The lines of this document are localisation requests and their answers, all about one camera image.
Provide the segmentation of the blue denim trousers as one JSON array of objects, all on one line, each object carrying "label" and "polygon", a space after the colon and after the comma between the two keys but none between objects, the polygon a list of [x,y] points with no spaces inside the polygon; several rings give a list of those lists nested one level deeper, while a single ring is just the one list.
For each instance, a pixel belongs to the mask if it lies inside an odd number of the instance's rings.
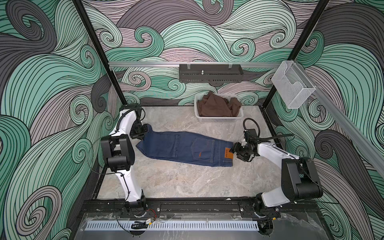
[{"label": "blue denim trousers", "polygon": [[232,167],[234,143],[190,132],[148,133],[136,147],[146,157],[206,167]]}]

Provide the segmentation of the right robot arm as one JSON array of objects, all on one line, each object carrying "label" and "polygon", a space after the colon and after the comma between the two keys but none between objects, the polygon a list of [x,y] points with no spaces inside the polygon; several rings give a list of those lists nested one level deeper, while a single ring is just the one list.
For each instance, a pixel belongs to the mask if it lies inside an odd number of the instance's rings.
[{"label": "right robot arm", "polygon": [[230,152],[247,163],[252,162],[255,157],[264,157],[281,170],[280,186],[257,195],[254,207],[257,213],[323,196],[324,190],[314,160],[290,154],[271,142],[278,138],[293,137],[293,134],[262,138],[259,124],[251,118],[244,119],[243,128],[244,140],[235,143]]}]

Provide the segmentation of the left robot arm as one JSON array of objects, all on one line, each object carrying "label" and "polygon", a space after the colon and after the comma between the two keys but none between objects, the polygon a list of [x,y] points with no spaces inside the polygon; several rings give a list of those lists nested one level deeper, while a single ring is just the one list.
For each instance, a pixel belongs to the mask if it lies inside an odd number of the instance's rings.
[{"label": "left robot arm", "polygon": [[147,210],[146,197],[134,176],[133,165],[136,160],[131,140],[143,140],[148,125],[142,124],[143,108],[138,104],[123,105],[112,132],[101,138],[103,159],[107,168],[115,174],[124,191],[124,206],[134,214]]}]

